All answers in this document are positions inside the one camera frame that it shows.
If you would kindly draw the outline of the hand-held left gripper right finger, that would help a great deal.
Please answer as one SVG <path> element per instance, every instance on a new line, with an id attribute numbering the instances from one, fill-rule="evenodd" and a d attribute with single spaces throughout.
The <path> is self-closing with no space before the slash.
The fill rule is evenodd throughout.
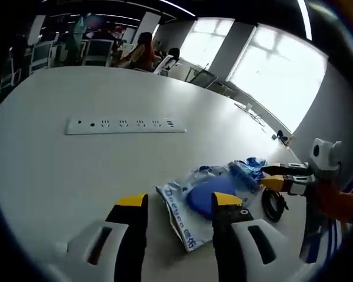
<path id="1" fill-rule="evenodd" d="M 231 194 L 212 194 L 212 243 L 219 281 L 307 281 L 308 266 L 287 237 L 254 219 Z"/>

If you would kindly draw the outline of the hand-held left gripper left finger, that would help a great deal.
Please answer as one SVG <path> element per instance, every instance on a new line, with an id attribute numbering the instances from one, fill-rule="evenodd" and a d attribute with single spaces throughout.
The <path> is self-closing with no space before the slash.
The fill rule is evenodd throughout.
<path id="1" fill-rule="evenodd" d="M 50 266 L 52 281 L 141 281 L 148 195 L 121 198 L 107 218 L 86 226 Z"/>

